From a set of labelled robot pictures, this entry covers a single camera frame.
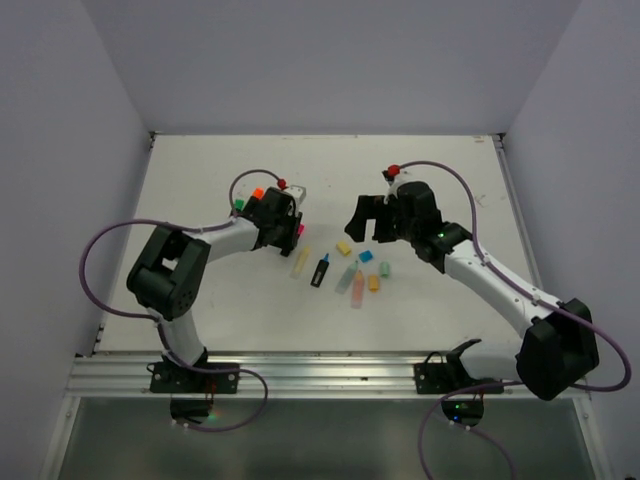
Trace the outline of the blue cap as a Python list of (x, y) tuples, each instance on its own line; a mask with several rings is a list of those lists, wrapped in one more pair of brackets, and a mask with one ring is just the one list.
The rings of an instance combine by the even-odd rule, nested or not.
[(364, 250), (358, 255), (358, 258), (362, 263), (367, 263), (373, 259), (373, 254), (370, 250)]

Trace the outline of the pastel yellow cap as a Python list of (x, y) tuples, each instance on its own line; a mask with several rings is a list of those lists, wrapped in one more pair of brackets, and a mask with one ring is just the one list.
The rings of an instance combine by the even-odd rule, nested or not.
[(350, 246), (344, 241), (338, 242), (336, 244), (336, 249), (343, 256), (349, 256), (351, 254)]

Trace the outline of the pastel yellow highlighter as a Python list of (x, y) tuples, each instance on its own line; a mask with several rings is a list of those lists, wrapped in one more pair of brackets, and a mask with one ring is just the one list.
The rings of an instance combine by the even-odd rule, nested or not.
[(297, 279), (301, 275), (301, 273), (302, 273), (302, 271), (304, 269), (304, 266), (306, 264), (306, 261), (310, 256), (310, 253), (311, 253), (311, 248), (309, 246), (304, 247), (299, 252), (299, 254), (298, 254), (297, 258), (296, 258), (296, 261), (295, 261), (295, 263), (293, 265), (293, 268), (291, 270), (291, 273), (290, 273), (290, 277), (291, 278)]

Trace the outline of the pastel green cap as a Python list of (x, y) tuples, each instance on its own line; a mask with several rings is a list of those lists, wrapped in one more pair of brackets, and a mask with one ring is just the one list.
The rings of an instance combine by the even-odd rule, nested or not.
[(390, 264), (386, 261), (382, 261), (379, 265), (379, 275), (381, 278), (389, 278), (391, 274)]

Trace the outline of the pastel orange cap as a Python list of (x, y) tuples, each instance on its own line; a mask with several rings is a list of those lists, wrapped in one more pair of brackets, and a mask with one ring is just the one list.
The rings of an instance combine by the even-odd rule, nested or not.
[(380, 277), (375, 274), (369, 275), (367, 285), (370, 292), (378, 292), (380, 290)]

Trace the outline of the pastel green highlighter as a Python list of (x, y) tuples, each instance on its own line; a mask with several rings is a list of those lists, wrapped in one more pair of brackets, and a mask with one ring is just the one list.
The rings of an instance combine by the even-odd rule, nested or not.
[(358, 270), (359, 270), (359, 264), (357, 261), (354, 261), (346, 268), (346, 270), (343, 272), (341, 278), (339, 279), (335, 287), (335, 292), (337, 294), (342, 295), (348, 290)]

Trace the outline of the blue black highlighter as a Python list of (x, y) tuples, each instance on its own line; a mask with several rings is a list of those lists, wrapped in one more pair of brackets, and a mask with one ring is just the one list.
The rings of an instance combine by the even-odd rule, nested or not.
[(310, 285), (314, 288), (319, 288), (320, 285), (322, 284), (324, 277), (326, 275), (326, 272), (328, 270), (329, 267), (329, 254), (326, 253), (319, 261), (318, 264), (316, 265), (316, 268), (314, 270), (314, 273), (312, 275), (311, 281), (310, 281)]

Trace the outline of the pastel orange highlighter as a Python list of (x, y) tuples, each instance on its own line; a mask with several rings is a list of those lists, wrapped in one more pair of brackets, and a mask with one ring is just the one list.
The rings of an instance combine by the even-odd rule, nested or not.
[(358, 270), (352, 282), (351, 307), (359, 309), (362, 306), (365, 278), (361, 270)]

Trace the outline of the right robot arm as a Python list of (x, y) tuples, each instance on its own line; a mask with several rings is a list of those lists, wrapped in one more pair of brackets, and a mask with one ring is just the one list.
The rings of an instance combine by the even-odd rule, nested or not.
[(578, 299), (562, 302), (511, 271), (499, 277), (479, 255), (471, 233), (445, 221), (431, 188), (408, 181), (389, 195), (359, 196), (345, 227), (355, 242), (374, 223), (378, 243), (408, 242), (417, 257), (469, 288), (515, 331), (519, 345), (471, 339), (448, 351), (442, 365), (425, 375), (445, 392), (468, 392), (491, 381), (523, 383), (542, 400), (552, 400), (599, 364), (591, 313)]

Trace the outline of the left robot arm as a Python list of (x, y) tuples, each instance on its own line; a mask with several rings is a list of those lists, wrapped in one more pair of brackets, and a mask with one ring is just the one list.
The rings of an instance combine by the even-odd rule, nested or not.
[(287, 257), (296, 248), (306, 189), (268, 188), (251, 198), (219, 226), (195, 233), (158, 226), (131, 268), (126, 286), (156, 324), (164, 357), (175, 365), (172, 379), (185, 392), (201, 390), (208, 379), (205, 345), (199, 339), (192, 306), (208, 264), (265, 247)]

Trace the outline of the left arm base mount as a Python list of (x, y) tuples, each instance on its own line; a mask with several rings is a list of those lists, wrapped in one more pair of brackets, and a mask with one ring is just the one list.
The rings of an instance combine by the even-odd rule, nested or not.
[(171, 400), (170, 414), (174, 420), (201, 423), (212, 412), (216, 394), (237, 392), (240, 366), (235, 363), (202, 363), (197, 368), (207, 373), (180, 367), (170, 360), (150, 363), (149, 390), (155, 394), (196, 394), (198, 399)]

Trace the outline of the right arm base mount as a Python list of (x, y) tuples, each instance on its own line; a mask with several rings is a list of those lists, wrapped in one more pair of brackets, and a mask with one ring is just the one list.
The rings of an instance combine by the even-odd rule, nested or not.
[[(472, 378), (462, 365), (462, 354), (480, 342), (480, 339), (468, 340), (444, 354), (438, 351), (431, 352), (424, 360), (414, 364), (416, 393), (444, 395), (467, 387), (498, 383), (498, 380), (489, 377)], [(441, 403), (441, 409), (448, 420), (461, 426), (475, 427), (484, 416), (484, 395), (503, 393), (503, 386), (481, 389), (473, 392), (470, 400), (445, 400)]]

